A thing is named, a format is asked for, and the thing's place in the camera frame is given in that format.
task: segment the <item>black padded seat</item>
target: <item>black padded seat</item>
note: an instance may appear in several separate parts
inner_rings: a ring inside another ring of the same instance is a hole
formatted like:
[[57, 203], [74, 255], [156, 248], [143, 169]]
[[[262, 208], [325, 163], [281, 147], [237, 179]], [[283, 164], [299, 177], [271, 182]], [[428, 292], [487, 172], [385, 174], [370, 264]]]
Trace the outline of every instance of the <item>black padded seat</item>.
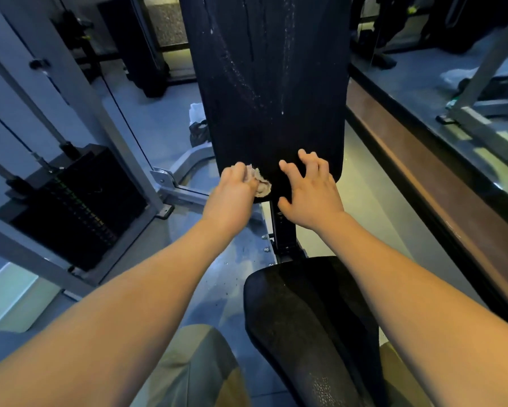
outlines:
[[289, 261], [251, 274], [246, 331], [296, 403], [387, 406], [378, 324], [337, 257]]

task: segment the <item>khaki pants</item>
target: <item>khaki pants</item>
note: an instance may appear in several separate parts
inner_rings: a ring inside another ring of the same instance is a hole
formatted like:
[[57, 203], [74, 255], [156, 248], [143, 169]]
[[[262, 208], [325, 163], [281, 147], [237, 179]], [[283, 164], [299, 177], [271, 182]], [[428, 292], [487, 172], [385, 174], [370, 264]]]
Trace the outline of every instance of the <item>khaki pants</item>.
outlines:
[[211, 326], [177, 331], [130, 407], [250, 406], [230, 346]]

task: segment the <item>person's right hand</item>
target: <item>person's right hand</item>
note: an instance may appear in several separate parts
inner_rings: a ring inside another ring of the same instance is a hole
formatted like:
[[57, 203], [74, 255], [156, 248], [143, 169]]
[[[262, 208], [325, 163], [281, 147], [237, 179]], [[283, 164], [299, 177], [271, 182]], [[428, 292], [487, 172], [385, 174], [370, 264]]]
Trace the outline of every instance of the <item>person's right hand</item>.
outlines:
[[307, 167], [305, 177], [294, 163], [284, 160], [278, 163], [291, 184], [291, 204], [281, 197], [278, 208], [291, 222], [319, 233], [345, 210], [328, 162], [315, 152], [307, 154], [303, 149], [298, 155]]

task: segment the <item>black backrest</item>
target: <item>black backrest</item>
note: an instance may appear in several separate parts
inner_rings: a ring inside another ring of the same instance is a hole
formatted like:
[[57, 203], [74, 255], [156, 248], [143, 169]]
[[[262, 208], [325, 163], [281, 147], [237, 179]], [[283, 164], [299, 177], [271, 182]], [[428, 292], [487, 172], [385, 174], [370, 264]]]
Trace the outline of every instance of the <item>black backrest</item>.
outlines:
[[316, 151], [341, 174], [351, 0], [180, 0], [218, 169]]

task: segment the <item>black metal bracket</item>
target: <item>black metal bracket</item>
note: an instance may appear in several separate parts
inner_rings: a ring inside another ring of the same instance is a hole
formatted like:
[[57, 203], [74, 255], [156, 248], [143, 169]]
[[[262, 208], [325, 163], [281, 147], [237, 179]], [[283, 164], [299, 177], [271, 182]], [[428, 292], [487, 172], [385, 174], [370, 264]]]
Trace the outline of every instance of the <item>black metal bracket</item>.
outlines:
[[278, 262], [305, 258], [306, 254], [296, 237], [295, 224], [289, 221], [280, 211], [276, 201], [269, 201], [269, 205], [271, 206], [271, 221], [273, 222], [271, 244]]

